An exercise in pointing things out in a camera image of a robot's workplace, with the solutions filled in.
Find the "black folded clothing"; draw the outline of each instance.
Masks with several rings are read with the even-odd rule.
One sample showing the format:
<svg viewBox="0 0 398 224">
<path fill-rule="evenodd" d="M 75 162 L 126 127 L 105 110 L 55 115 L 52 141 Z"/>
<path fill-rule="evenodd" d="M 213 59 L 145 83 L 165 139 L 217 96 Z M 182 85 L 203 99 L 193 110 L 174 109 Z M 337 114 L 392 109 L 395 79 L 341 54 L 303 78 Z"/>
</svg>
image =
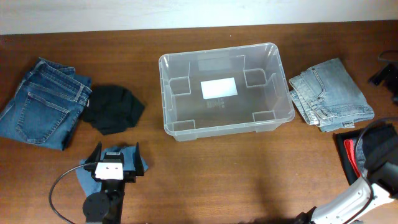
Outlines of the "black folded clothing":
<svg viewBox="0 0 398 224">
<path fill-rule="evenodd" d="M 335 142 L 337 145 L 338 154 L 340 156 L 341 165 L 343 166 L 344 173 L 346 175 L 348 183 L 353 184 L 358 178 L 355 171 L 349 162 L 347 151 L 344 146 L 344 140 L 353 139 L 357 140 L 362 129 L 350 131 L 347 133 L 335 134 Z M 365 159 L 377 148 L 388 142 L 391 139 L 397 137 L 397 133 L 392 124 L 383 124 L 374 128 L 369 129 L 363 136 L 362 148 Z"/>
<path fill-rule="evenodd" d="M 104 85 L 93 90 L 82 118 L 107 135 L 134 127 L 143 111 L 144 105 L 129 90 Z"/>
</svg>

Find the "blue cloth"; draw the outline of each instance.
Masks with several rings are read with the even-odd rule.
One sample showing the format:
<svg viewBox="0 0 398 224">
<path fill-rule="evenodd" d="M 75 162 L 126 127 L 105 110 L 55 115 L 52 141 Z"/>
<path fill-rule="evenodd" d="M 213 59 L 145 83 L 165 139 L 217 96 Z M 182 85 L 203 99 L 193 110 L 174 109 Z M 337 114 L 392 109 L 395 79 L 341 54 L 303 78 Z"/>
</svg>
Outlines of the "blue cloth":
<svg viewBox="0 0 398 224">
<path fill-rule="evenodd" d="M 317 125 L 321 131 L 353 128 L 354 123 L 374 117 L 373 109 L 338 58 L 310 67 L 289 83 L 298 111 L 309 125 Z"/>
<path fill-rule="evenodd" d="M 129 147 L 113 146 L 111 148 L 107 148 L 101 153 L 101 160 L 104 159 L 104 155 L 106 152 L 121 152 L 121 153 L 123 153 L 123 156 L 124 156 L 123 170 L 135 170 L 136 169 L 134 167 L 134 153 L 136 153 L 135 146 L 129 146 Z M 142 165 L 144 165 L 144 170 L 146 171 L 148 169 L 148 165 L 145 163 L 145 160 L 142 157 L 141 157 L 141 160 L 142 160 Z M 80 164 L 84 164 L 85 162 L 86 162 L 86 160 L 82 159 L 80 161 Z M 80 183 L 83 191 L 85 192 L 86 196 L 89 196 L 92 193 L 96 193 L 101 190 L 101 183 L 96 182 L 91 177 L 91 172 L 84 170 L 84 168 L 79 168 L 76 170 L 76 175 L 77 175 L 77 179 L 79 180 L 79 183 Z"/>
<path fill-rule="evenodd" d="M 0 114 L 0 136 L 64 150 L 83 111 L 91 79 L 73 67 L 38 59 Z"/>
</svg>

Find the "jeans back pocket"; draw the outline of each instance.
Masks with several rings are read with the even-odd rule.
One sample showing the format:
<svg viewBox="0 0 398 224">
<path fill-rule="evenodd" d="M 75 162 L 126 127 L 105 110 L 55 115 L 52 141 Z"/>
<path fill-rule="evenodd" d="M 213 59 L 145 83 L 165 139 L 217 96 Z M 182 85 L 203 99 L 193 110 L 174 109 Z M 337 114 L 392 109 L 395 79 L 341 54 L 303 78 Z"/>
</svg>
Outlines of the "jeans back pocket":
<svg viewBox="0 0 398 224">
<path fill-rule="evenodd" d="M 16 130 L 31 144 L 45 142 L 66 118 L 68 110 L 28 92 Z"/>
</svg>

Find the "wooden table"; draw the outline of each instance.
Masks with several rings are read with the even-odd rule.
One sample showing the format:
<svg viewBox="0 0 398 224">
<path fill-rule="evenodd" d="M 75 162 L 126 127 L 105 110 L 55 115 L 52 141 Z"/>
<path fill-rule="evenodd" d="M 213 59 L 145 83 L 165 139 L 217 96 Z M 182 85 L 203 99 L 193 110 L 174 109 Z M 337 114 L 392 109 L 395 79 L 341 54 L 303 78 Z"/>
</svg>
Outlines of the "wooden table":
<svg viewBox="0 0 398 224">
<path fill-rule="evenodd" d="M 296 111 L 293 121 L 275 131 L 177 142 L 163 128 L 158 59 L 172 52 L 273 42 L 289 79 L 339 57 L 381 118 L 397 115 L 398 107 L 391 93 L 367 79 L 383 66 L 378 53 L 398 49 L 397 27 L 398 21 L 379 21 L 1 36 L 2 107 L 24 72 L 43 57 L 73 65 L 94 85 L 125 86 L 146 110 L 135 128 L 109 136 L 80 122 L 63 152 L 1 138 L 0 222 L 62 223 L 49 207 L 49 188 L 98 141 L 104 147 L 139 141 L 150 166 L 145 177 L 126 186 L 124 223 L 249 222 L 295 217 L 327 203 L 348 187 L 333 133 L 307 125 Z M 53 195 L 59 211 L 77 223 L 84 222 L 84 199 L 75 174 L 63 179 Z M 363 219 L 396 223 L 397 209 L 394 202 Z"/>
</svg>

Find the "transparent plastic bin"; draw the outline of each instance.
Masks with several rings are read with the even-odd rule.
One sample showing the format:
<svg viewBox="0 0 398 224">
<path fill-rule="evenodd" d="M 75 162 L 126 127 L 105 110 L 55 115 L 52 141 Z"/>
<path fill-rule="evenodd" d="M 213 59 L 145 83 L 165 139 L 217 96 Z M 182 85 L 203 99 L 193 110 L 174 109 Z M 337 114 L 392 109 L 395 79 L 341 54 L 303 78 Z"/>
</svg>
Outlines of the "transparent plastic bin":
<svg viewBox="0 0 398 224">
<path fill-rule="evenodd" d="M 275 130 L 294 109 L 275 44 L 165 54 L 164 129 L 177 141 Z"/>
</svg>

